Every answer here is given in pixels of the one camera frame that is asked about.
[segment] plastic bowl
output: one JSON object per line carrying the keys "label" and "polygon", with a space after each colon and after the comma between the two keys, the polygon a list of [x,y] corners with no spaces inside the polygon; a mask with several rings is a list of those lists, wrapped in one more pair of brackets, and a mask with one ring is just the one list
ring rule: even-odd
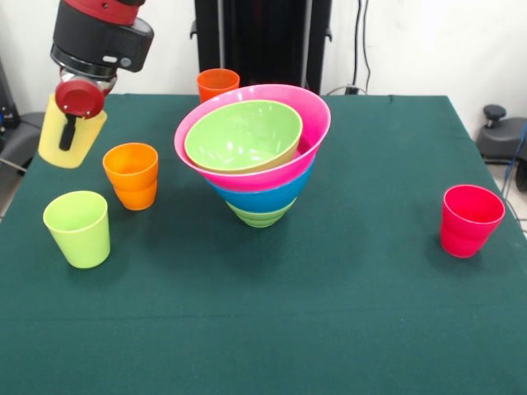
{"label": "plastic bowl", "polygon": [[[247,174],[218,174],[194,165],[184,152],[184,139],[190,128],[204,115],[224,105],[247,100],[274,100],[291,106],[302,118],[302,135],[296,158],[273,169]],[[237,192],[256,192],[287,184],[304,173],[325,139],[331,113],[316,94],[298,86],[266,84],[246,86],[218,95],[192,110],[175,131],[174,145],[178,157],[220,188]]]}
{"label": "plastic bowl", "polygon": [[295,155],[302,118],[271,100],[233,103],[208,113],[191,127],[184,149],[197,166],[225,174],[254,173]]}
{"label": "plastic bowl", "polygon": [[227,203],[227,206],[229,206],[236,216],[238,216],[238,218],[240,218],[245,224],[254,228],[267,228],[282,218],[293,206],[293,204],[295,204],[295,200],[293,200],[287,206],[282,207],[280,210],[271,212],[244,211],[240,210],[238,207],[232,206],[230,203]]}
{"label": "plastic bowl", "polygon": [[310,167],[300,177],[281,187],[268,189],[267,191],[235,192],[220,188],[210,183],[210,181],[209,183],[226,202],[241,210],[251,212],[276,211],[287,206],[300,195],[310,177],[313,163],[314,161],[311,162]]}

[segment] yellow cup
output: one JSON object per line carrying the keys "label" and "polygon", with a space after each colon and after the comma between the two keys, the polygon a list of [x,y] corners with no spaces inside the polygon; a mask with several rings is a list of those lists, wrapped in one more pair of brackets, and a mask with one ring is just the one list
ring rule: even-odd
{"label": "yellow cup", "polygon": [[42,133],[40,134],[39,154],[51,165],[74,169],[82,164],[91,146],[105,125],[107,115],[104,111],[91,119],[77,118],[75,134],[69,150],[60,149],[60,140],[66,126],[66,115],[55,102],[55,95],[49,97],[48,108],[44,116]]}

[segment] plastic cup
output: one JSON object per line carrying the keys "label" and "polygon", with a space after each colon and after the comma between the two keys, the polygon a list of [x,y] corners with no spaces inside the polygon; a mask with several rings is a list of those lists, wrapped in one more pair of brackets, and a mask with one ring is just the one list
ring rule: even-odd
{"label": "plastic cup", "polygon": [[240,76],[226,68],[211,68],[198,75],[199,99],[203,103],[240,87]]}
{"label": "plastic cup", "polygon": [[477,185],[456,185],[443,197],[441,245],[457,257],[470,258],[487,242],[505,216],[503,201]]}
{"label": "plastic cup", "polygon": [[156,200],[159,156],[141,142],[129,142],[106,152],[102,160],[115,194],[129,210],[149,208]]}
{"label": "plastic cup", "polygon": [[89,269],[110,255],[108,203],[100,194],[76,191],[59,196],[45,208],[43,220],[73,267]]}
{"label": "plastic cup", "polygon": [[51,165],[74,169],[82,164],[88,155],[91,146],[104,127],[107,116],[101,111],[94,118],[77,118],[75,121],[75,134],[72,145],[67,151],[60,149],[60,140],[63,135],[67,119],[55,102],[55,95],[49,97],[48,108],[44,117],[44,125],[39,140],[39,154],[42,159]]}

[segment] cup rim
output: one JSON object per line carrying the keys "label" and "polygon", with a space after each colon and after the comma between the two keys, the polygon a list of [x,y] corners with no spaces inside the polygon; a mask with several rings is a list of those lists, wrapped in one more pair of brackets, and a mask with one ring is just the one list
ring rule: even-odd
{"label": "cup rim", "polygon": [[[208,74],[210,72],[217,72],[218,70],[221,70],[223,72],[229,72],[233,76],[236,76],[236,82],[230,86],[226,86],[225,88],[209,88],[208,86],[205,86],[204,84],[199,82],[199,78],[201,76]],[[196,83],[198,84],[198,86],[201,86],[202,88],[207,89],[209,91],[224,91],[225,89],[233,89],[233,87],[236,87],[240,84],[240,74],[238,74],[234,70],[231,70],[230,68],[224,68],[224,67],[208,68],[207,70],[203,70],[202,72],[198,74],[198,76],[196,77]]]}
{"label": "cup rim", "polygon": [[[85,227],[83,227],[81,229],[58,230],[58,229],[54,228],[53,226],[51,226],[49,224],[49,222],[46,221],[46,212],[51,208],[51,206],[54,205],[54,204],[57,204],[60,200],[63,200],[64,198],[67,198],[69,195],[78,195],[78,194],[89,194],[89,195],[91,195],[93,197],[96,197],[96,198],[99,198],[100,200],[102,200],[102,202],[105,204],[105,209],[102,212],[102,215],[96,221],[94,221],[91,225],[85,226]],[[48,205],[44,209],[44,212],[42,213],[42,221],[44,222],[44,225],[46,225],[46,227],[49,230],[52,230],[53,232],[61,233],[63,235],[73,235],[73,234],[76,234],[76,233],[84,232],[86,230],[89,230],[89,229],[99,225],[99,223],[106,217],[107,214],[108,214],[108,201],[100,193],[93,192],[93,191],[71,191],[71,192],[68,192],[68,193],[64,193],[64,194],[62,194],[60,196],[57,196],[55,199],[53,199],[51,202],[48,203]]]}
{"label": "cup rim", "polygon": [[[501,206],[501,215],[500,215],[500,217],[497,218],[494,221],[487,221],[487,222],[472,221],[472,220],[468,220],[466,218],[463,218],[458,213],[456,213],[454,210],[452,210],[452,208],[446,202],[446,196],[453,189],[462,188],[462,187],[470,187],[470,188],[481,189],[481,190],[485,191],[486,193],[490,193],[500,203],[500,206]],[[448,211],[450,213],[452,213],[454,216],[458,217],[460,220],[463,220],[463,221],[471,223],[471,224],[477,224],[477,225],[492,225],[492,224],[499,223],[505,217],[505,214],[506,214],[505,204],[503,203],[503,201],[501,200],[501,198],[497,194],[495,194],[493,191],[491,191],[491,190],[489,190],[487,188],[480,187],[479,185],[473,185],[473,184],[458,184],[458,185],[454,185],[454,186],[448,188],[446,190],[445,194],[443,195],[443,204],[445,205],[445,207],[448,209]]]}
{"label": "cup rim", "polygon": [[[141,171],[137,171],[135,173],[119,173],[117,171],[113,171],[112,169],[110,169],[106,164],[106,158],[107,156],[114,150],[117,150],[123,146],[145,146],[147,148],[150,148],[152,151],[154,151],[154,153],[156,154],[156,159],[154,160],[154,162],[148,166],[146,169],[143,169]],[[107,171],[108,173],[111,173],[113,175],[118,175],[119,177],[133,177],[134,175],[139,175],[139,174],[142,174],[142,173],[145,173],[147,172],[148,170],[152,169],[156,163],[159,162],[159,154],[157,153],[157,150],[156,148],[154,148],[153,146],[151,146],[150,144],[146,144],[145,142],[125,142],[123,144],[119,144],[118,146],[114,146],[113,148],[110,148],[106,153],[105,155],[103,156],[102,158],[102,166],[103,168],[105,169],[105,171]]]}

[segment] green cup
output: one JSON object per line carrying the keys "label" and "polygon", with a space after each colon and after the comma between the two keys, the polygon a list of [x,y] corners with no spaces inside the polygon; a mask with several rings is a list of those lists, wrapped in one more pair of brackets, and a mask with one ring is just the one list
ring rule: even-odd
{"label": "green cup", "polygon": [[46,207],[43,219],[73,267],[89,269],[110,255],[108,203],[100,194],[76,191],[59,196]]}

